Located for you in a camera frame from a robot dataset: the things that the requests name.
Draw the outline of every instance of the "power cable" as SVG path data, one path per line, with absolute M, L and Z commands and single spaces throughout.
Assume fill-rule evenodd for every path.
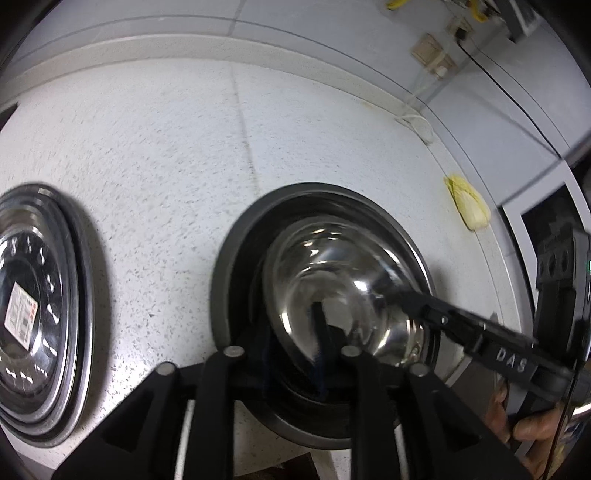
M 536 130 L 537 130 L 537 131 L 540 133 L 540 135 L 542 136 L 542 138 L 543 138 L 544 140 L 546 140 L 546 143 L 547 143 L 547 144 L 550 146 L 550 148 L 551 148 L 551 149 L 554 151 L 554 153 L 556 154 L 556 156 L 557 156 L 558 158 L 562 158 L 562 155 L 560 155 L 559 151 L 558 151 L 558 150 L 556 149 L 556 147 L 555 147 L 555 146 L 552 144 L 552 142 L 551 142 L 551 141 L 548 139 L 548 137 L 546 137 L 546 136 L 544 135 L 544 133 L 542 132 L 542 130 L 540 129 L 540 127 L 538 127 L 538 125 L 535 123 L 535 121 L 534 121 L 534 119 L 531 117 L 531 115 L 529 115 L 529 113 L 527 113 L 527 112 L 525 111 L 525 109 L 524 109 L 524 108 L 523 108 L 523 107 L 522 107 L 522 106 L 521 106 L 521 105 L 520 105 L 520 104 L 517 102 L 517 100 L 515 100 L 515 99 L 514 99 L 514 98 L 513 98 L 513 97 L 512 97 L 512 96 L 509 94 L 509 92 L 507 92 L 507 90 L 505 90 L 505 89 L 504 89 L 504 88 L 501 86 L 501 84 L 500 84 L 499 82 L 497 82 L 497 81 L 495 80 L 495 78 L 494 78 L 494 77 L 493 77 L 493 76 L 492 76 L 490 73 L 488 73 L 488 71 L 487 71 L 487 70 L 486 70 L 486 69 L 485 69 L 485 68 L 484 68 L 482 65 L 480 65 L 480 63 L 478 63 L 478 62 L 476 61 L 476 59 L 475 59 L 475 58 L 474 58 L 472 55 L 470 55 L 470 54 L 469 54 L 469 53 L 466 51 L 466 49 L 465 49 L 465 48 L 462 46 L 462 44 L 461 44 L 460 42 L 466 38 L 466 30 L 464 30 L 463 28 L 458 28 L 458 29 L 456 30 L 456 35 L 455 35 L 455 36 L 456 36 L 456 43 L 457 43 L 457 46 L 458 46 L 458 47 L 460 47 L 460 49 L 462 50 L 462 52 L 464 52 L 464 53 L 466 54 L 466 56 L 467 56 L 467 57 L 468 57 L 468 58 L 469 58 L 471 61 L 473 61 L 473 62 L 474 62 L 474 64 L 475 64 L 475 65 L 476 65 L 478 68 L 480 68 L 480 69 L 481 69 L 481 70 L 482 70 L 484 73 L 486 73 L 487 77 L 488 77 L 488 78 L 490 78 L 490 79 L 491 79 L 491 81 L 492 81 L 492 82 L 493 82 L 493 83 L 494 83 L 494 84 L 495 84 L 497 87 L 499 87 L 499 89 L 501 90 L 501 92 L 503 92 L 505 95 L 507 95 L 507 97 L 509 98 L 509 100 L 511 100 L 511 101 L 512 101 L 514 104 L 516 104 L 516 105 L 517 105 L 517 107 L 519 108 L 519 110 L 521 110 L 521 111 L 522 111 L 522 112 L 525 114 L 525 116 L 526 116 L 526 117 L 527 117 L 527 118 L 530 120 L 530 122 L 531 122 L 531 123 L 532 123 L 532 125 L 535 127 L 535 129 L 536 129 Z
M 476 46 L 476 49 L 482 53 L 487 59 L 489 59 L 492 63 L 494 63 L 497 67 L 499 67 L 503 72 L 505 72 L 509 77 L 511 77 L 511 79 L 517 84 L 519 85 L 519 88 L 521 88 L 534 102 L 535 104 L 540 107 L 540 110 L 542 110 L 544 112 L 544 115 L 546 116 L 546 118 L 550 121 L 550 123 L 552 125 L 554 125 L 554 128 L 556 129 L 556 131 L 558 132 L 558 134 L 562 137 L 562 140 L 564 140 L 564 143 L 567 144 L 567 146 L 569 146 L 569 143 L 566 141 L 564 135 L 562 134 L 562 132 L 559 130 L 559 128 L 556 126 L 556 124 L 554 123 L 554 121 L 550 118 L 550 116 L 546 113 L 546 111 L 544 110 L 544 108 L 538 103 L 538 100 L 536 100 L 531 94 L 530 92 L 528 92 L 525 87 L 520 84 L 519 80 L 517 80 L 515 77 L 513 77 L 512 74 L 510 74 L 504 67 L 503 65 L 500 65 L 495 59 L 493 59 L 490 55 L 487 55 L 487 53 L 485 51 L 482 51 L 481 49 L 478 48 L 478 46 Z

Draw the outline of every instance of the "yellow wire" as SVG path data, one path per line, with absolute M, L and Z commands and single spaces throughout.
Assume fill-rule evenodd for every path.
M 397 8 L 400 8 L 401 6 L 403 6 L 406 2 L 408 2 L 408 0 L 394 0 L 394 1 L 386 4 L 386 8 L 388 10 L 396 10 Z
M 484 23 L 488 20 L 488 17 L 478 10 L 478 0 L 470 0 L 470 11 L 477 22 Z

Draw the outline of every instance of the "electrical outlet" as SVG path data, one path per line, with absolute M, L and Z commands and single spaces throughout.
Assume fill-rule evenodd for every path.
M 430 72 L 436 74 L 440 78 L 445 77 L 445 74 L 449 70 L 456 68 L 456 63 L 449 55 L 445 55 L 434 64 L 437 58 L 441 56 L 442 52 L 443 47 L 441 44 L 429 34 L 423 35 L 421 40 L 411 50 L 413 57 L 423 64 L 423 66 L 429 67 Z
M 445 30 L 452 37 L 455 37 L 458 28 L 466 30 L 466 38 L 469 38 L 474 33 L 474 27 L 472 27 L 464 17 L 453 17 Z

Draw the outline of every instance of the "white cable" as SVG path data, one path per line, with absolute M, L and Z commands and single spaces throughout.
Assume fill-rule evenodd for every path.
M 417 79 L 415 80 L 414 84 L 418 84 L 417 87 L 412 91 L 412 93 L 410 93 L 406 100 L 404 101 L 404 112 L 408 112 L 409 110 L 412 110 L 413 107 L 413 103 L 414 101 L 417 99 L 417 96 L 421 93 L 423 93 L 425 90 L 427 90 L 428 88 L 431 88 L 432 85 L 436 82 L 439 81 L 440 77 L 438 75 L 433 75 L 428 77 L 428 82 L 423 84 L 423 79 L 425 78 L 425 76 L 427 74 L 430 74 L 431 71 L 437 66 L 437 64 L 442 61 L 445 56 L 447 55 L 447 51 L 444 48 L 437 57 L 435 57 L 435 59 L 429 64 L 427 65 L 425 68 L 423 68 L 423 70 L 421 71 L 421 73 L 418 75 Z
M 410 127 L 412 131 L 414 131 L 419 136 L 419 138 L 423 140 L 425 145 L 430 145 L 435 140 L 435 131 L 433 130 L 431 123 L 429 123 L 429 120 L 427 120 L 422 115 L 411 113 L 408 115 L 397 115 L 396 118 L 400 120 L 403 125 Z M 425 132 L 421 132 L 419 129 L 417 129 L 417 127 L 410 121 L 412 119 L 418 119 L 425 122 L 428 127 L 428 135 L 425 135 Z
M 429 78 L 429 82 L 420 86 L 419 88 L 417 88 L 412 93 L 412 95 L 409 98 L 407 98 L 407 100 L 404 102 L 404 111 L 408 112 L 408 111 L 412 110 L 413 106 L 411 105 L 411 102 L 414 102 L 417 99 L 417 97 L 419 96 L 419 94 L 421 94 L 425 90 L 431 88 L 434 83 L 437 83 L 440 79 L 445 77 L 446 73 L 447 73 L 446 67 L 444 67 L 443 65 L 440 65 L 439 67 L 437 67 L 437 69 L 435 70 L 435 75 L 432 78 Z

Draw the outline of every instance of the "black cable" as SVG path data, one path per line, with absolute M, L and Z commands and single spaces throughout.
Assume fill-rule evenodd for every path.
M 490 55 L 487 55 L 487 53 L 485 51 L 482 51 L 481 49 L 478 48 L 478 46 L 476 46 L 476 49 L 478 50 L 478 52 L 482 53 L 487 59 L 489 59 L 492 63 L 494 63 L 497 67 L 499 67 L 503 72 L 505 72 L 509 77 L 511 77 L 511 79 L 517 84 L 519 85 L 519 88 L 521 88 L 521 90 L 523 90 L 528 97 L 530 97 L 534 103 L 540 107 L 540 110 L 542 110 L 544 112 L 544 115 L 546 116 L 546 118 L 550 121 L 550 123 L 554 126 L 554 128 L 556 129 L 556 131 L 558 132 L 558 134 L 562 137 L 562 140 L 564 140 L 564 143 L 566 143 L 566 145 L 570 148 L 569 143 L 566 141 L 564 135 L 562 134 L 562 132 L 560 131 L 560 129 L 556 126 L 556 124 L 554 123 L 554 121 L 550 118 L 550 115 L 548 115 L 548 113 L 546 112 L 546 110 L 544 110 L 544 108 L 538 103 L 538 100 L 536 100 L 532 94 L 530 94 L 530 92 L 528 92 L 525 87 L 520 84 L 519 80 L 517 80 L 515 77 L 513 77 L 512 74 L 510 74 L 502 65 L 500 65 L 495 59 L 493 59 Z
M 550 453 L 548 454 L 548 462 L 546 463 L 546 467 L 544 468 L 544 474 L 541 477 L 541 480 L 548 480 L 548 475 L 550 474 L 550 469 L 552 468 L 552 463 L 554 460 L 554 452 L 556 451 L 556 446 L 558 445 L 558 441 L 560 440 L 560 435 L 562 434 L 562 430 L 564 427 L 564 421 L 570 410 L 570 404 L 573 399 L 574 389 L 579 381 L 579 375 L 581 370 L 583 369 L 584 364 L 577 361 L 577 365 L 575 366 L 574 370 L 574 377 L 573 382 L 570 384 L 569 394 L 566 397 L 566 402 L 564 405 L 564 410 L 560 415 L 560 421 L 558 423 L 558 427 L 556 428 L 556 433 L 554 434 L 554 438 L 552 439 L 552 445 L 550 446 Z
M 540 127 L 538 127 L 538 125 L 537 125 L 537 124 L 534 122 L 534 119 L 533 119 L 533 118 L 532 118 L 532 117 L 529 115 L 529 113 L 527 113 L 527 112 L 525 111 L 525 109 L 524 109 L 524 108 L 523 108 L 523 107 L 522 107 L 520 104 L 518 104 L 518 103 L 517 103 L 517 100 L 515 100 L 515 99 L 514 99 L 514 98 L 513 98 L 513 97 L 512 97 L 512 96 L 509 94 L 509 92 L 507 92 L 507 90 L 505 90 L 505 89 L 504 89 L 504 88 L 501 86 L 501 84 L 500 84 L 499 82 L 497 82 L 497 81 L 495 80 L 495 78 L 494 78 L 494 77 L 493 77 L 493 76 L 492 76 L 490 73 L 488 73 L 488 71 L 487 71 L 487 70 L 486 70 L 486 69 L 485 69 L 485 68 L 484 68 L 482 65 L 480 65 L 480 64 L 479 64 L 479 63 L 476 61 L 476 59 L 475 59 L 475 58 L 474 58 L 472 55 L 470 55 L 470 54 L 469 54 L 469 53 L 466 51 L 466 49 L 465 49 L 464 47 L 462 47 L 462 44 L 460 43 L 460 41 L 461 41 L 461 40 L 463 40 L 463 38 L 461 38 L 461 36 L 462 36 L 462 35 L 465 35 L 465 34 L 466 34 L 466 31 L 465 31 L 464 29 L 462 29 L 462 28 L 458 28 L 458 29 L 456 30 L 456 43 L 457 43 L 457 46 L 458 46 L 458 47 L 460 47 L 460 49 L 462 50 L 462 52 L 464 52 L 464 53 L 466 54 L 466 56 L 467 56 L 467 57 L 468 57 L 468 58 L 469 58 L 471 61 L 473 61 L 473 62 L 474 62 L 474 64 L 475 64 L 476 66 L 478 66 L 478 68 L 480 68 L 480 69 L 481 69 L 481 70 L 482 70 L 484 73 L 486 73 L 486 75 L 488 76 L 488 78 L 490 78 L 490 79 L 492 80 L 492 82 L 493 82 L 493 83 L 494 83 L 494 84 L 495 84 L 497 87 L 499 87 L 499 88 L 500 88 L 501 92 L 503 92 L 505 95 L 507 95 L 507 97 L 509 97 L 509 99 L 510 99 L 510 100 L 511 100 L 511 101 L 512 101 L 514 104 L 516 104 L 516 105 L 517 105 L 517 107 L 519 107 L 519 109 L 520 109 L 520 110 L 521 110 L 521 111 L 522 111 L 522 112 L 525 114 L 525 116 L 526 116 L 528 119 L 530 119 L 530 122 L 531 122 L 531 123 L 532 123 L 532 125 L 535 127 L 535 129 L 536 129 L 536 130 L 537 130 L 537 131 L 540 133 L 540 135 L 542 136 L 542 138 L 544 138 L 544 140 L 546 140 L 546 143 L 547 143 L 547 144 L 550 146 L 550 148 L 552 148 L 552 150 L 554 150 L 554 153 L 556 154 L 556 156 L 557 156 L 558 158 L 562 158 L 562 155 L 560 155 L 560 153 L 558 152 L 558 150 L 556 149 L 556 147 L 555 147 L 555 146 L 552 144 L 552 142 L 551 142 L 551 141 L 548 139 L 548 137 L 546 137 L 546 136 L 544 135 L 544 133 L 542 132 L 542 130 L 540 130 Z

